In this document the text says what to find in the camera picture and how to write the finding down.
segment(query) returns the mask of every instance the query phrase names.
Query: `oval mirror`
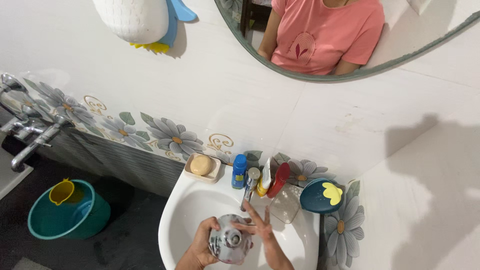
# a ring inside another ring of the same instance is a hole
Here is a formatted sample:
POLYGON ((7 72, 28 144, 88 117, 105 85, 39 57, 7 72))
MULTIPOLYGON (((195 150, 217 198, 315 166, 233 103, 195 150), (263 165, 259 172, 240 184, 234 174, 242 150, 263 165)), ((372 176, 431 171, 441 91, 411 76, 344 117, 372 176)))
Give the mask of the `oval mirror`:
POLYGON ((306 81, 341 81, 405 62, 480 18, 478 0, 215 0, 258 61, 306 81))

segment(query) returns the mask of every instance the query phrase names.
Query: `red bottle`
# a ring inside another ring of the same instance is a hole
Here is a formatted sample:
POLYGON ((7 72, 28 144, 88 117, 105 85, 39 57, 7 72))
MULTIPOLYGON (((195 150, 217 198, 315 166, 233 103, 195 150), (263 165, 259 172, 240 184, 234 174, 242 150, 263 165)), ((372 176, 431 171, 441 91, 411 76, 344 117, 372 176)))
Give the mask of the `red bottle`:
POLYGON ((275 182, 268 190, 267 197, 270 199, 275 198, 280 189, 282 189, 283 185, 285 185, 285 182, 287 182, 289 176, 290 166, 288 163, 283 162, 275 173, 275 182))

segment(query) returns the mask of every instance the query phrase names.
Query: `teal bucket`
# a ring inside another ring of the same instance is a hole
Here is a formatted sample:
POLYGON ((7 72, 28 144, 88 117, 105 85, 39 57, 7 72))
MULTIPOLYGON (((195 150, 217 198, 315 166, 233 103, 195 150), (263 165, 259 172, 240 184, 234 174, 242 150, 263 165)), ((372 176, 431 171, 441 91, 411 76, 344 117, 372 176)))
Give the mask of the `teal bucket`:
POLYGON ((110 205, 83 180, 71 180, 84 197, 76 203, 59 206, 48 197, 51 187, 33 204, 28 214, 28 229, 39 239, 60 237, 86 239, 103 229, 110 218, 110 205))

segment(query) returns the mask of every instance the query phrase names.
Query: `dark floor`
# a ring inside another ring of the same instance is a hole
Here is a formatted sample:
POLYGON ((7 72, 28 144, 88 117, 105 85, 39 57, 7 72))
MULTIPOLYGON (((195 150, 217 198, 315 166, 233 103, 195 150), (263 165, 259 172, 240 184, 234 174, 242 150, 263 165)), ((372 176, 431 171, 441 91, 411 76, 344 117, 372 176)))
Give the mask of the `dark floor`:
POLYGON ((47 159, 0 200, 0 269, 25 257, 52 270, 165 269, 158 250, 158 225, 167 198, 115 178, 100 177, 47 159), (63 178, 82 179, 111 206, 106 227, 86 240, 40 240, 27 227, 36 199, 63 178))

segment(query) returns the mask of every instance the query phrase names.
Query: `washbasin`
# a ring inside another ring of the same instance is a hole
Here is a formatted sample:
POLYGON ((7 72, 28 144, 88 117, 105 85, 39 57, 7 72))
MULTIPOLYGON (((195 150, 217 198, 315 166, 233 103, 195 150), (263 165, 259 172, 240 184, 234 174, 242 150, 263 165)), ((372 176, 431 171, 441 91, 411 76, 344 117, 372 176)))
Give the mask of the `washbasin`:
MULTIPOLYGON (((222 165, 222 177, 215 184, 206 184, 181 174, 168 198, 158 228, 158 245, 167 270, 174 270, 183 253, 192 243, 198 225, 204 219, 225 214, 238 214, 244 189, 231 187, 232 167, 222 165)), ((264 208, 271 199, 252 197, 251 205, 264 217, 264 208)), ((320 215, 300 210, 291 224, 285 224, 271 215, 275 237, 295 270, 314 270, 317 266, 320 215)), ((270 269, 266 263, 262 241, 253 237, 253 248, 245 262, 229 265, 223 262, 210 265, 209 270, 270 269)))

